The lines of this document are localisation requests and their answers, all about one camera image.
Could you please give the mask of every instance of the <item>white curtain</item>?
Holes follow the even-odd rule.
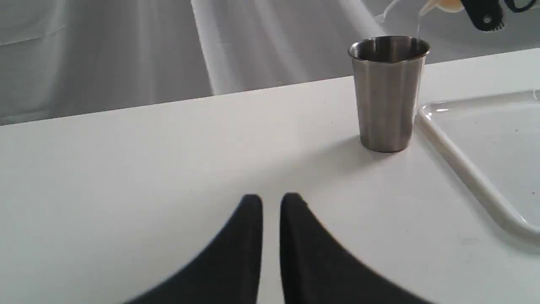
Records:
[[[417,35],[424,0],[375,23],[389,3],[0,0],[0,124],[350,75],[354,41]],[[507,24],[486,34],[435,10],[420,36],[429,62],[540,47],[540,10]]]

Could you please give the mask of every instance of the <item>metal cup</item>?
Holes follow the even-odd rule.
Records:
[[[373,151],[405,149],[413,133],[429,44],[414,37],[375,37],[349,48],[360,141]]]

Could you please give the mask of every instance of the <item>white tray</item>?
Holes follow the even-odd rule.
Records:
[[[540,242],[540,91],[425,105],[421,129],[503,228]]]

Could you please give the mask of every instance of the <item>cup rim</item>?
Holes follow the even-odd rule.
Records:
[[[426,45],[426,48],[427,48],[427,51],[425,51],[424,53],[418,55],[418,56],[415,56],[415,57],[411,57],[411,58],[408,58],[408,59],[405,59],[405,60],[401,60],[401,61],[396,61],[396,62],[380,62],[380,61],[371,61],[371,60],[366,60],[366,59],[362,59],[362,58],[358,58],[356,56],[354,56],[352,54],[352,50],[359,44],[362,44],[362,43],[366,43],[368,41],[373,41],[373,40],[376,40],[376,39],[381,39],[381,38],[411,38],[411,39],[416,39],[417,41],[419,41],[420,43],[423,43]],[[349,54],[349,57],[351,57],[353,60],[358,60],[358,61],[365,61],[365,62],[373,62],[373,63],[381,63],[381,64],[396,64],[396,63],[403,63],[403,62],[407,62],[407,61],[413,61],[413,60],[416,60],[416,59],[419,59],[419,58],[422,58],[422,57],[426,57],[429,52],[431,50],[431,46],[429,45],[429,43],[419,37],[412,37],[412,36],[377,36],[377,37],[371,37],[371,38],[367,38],[367,39],[363,39],[363,40],[360,40],[360,41],[357,41],[355,43],[353,43],[349,49],[347,50],[347,53]]]

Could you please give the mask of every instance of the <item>white table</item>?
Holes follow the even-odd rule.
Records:
[[[540,49],[426,67],[421,102],[540,88]],[[298,191],[367,265],[439,303],[539,303],[540,250],[486,214],[421,132],[357,140],[351,77],[0,128],[0,303],[119,303],[264,201],[260,303],[282,302]]]

